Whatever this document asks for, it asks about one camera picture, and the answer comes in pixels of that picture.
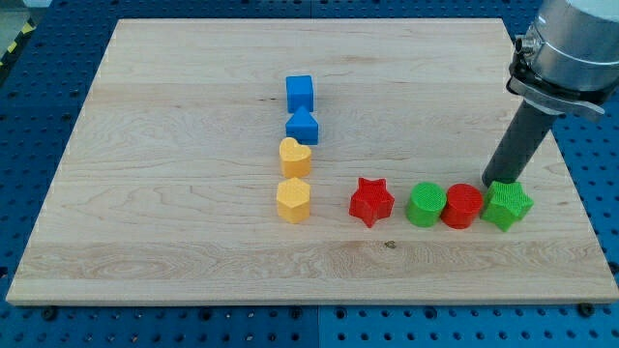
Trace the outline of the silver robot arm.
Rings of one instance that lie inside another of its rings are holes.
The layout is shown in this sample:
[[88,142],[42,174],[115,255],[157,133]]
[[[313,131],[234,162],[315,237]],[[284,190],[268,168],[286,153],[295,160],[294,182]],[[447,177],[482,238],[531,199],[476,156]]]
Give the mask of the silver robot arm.
[[516,36],[507,89],[548,114],[593,122],[618,86],[618,0],[545,0]]

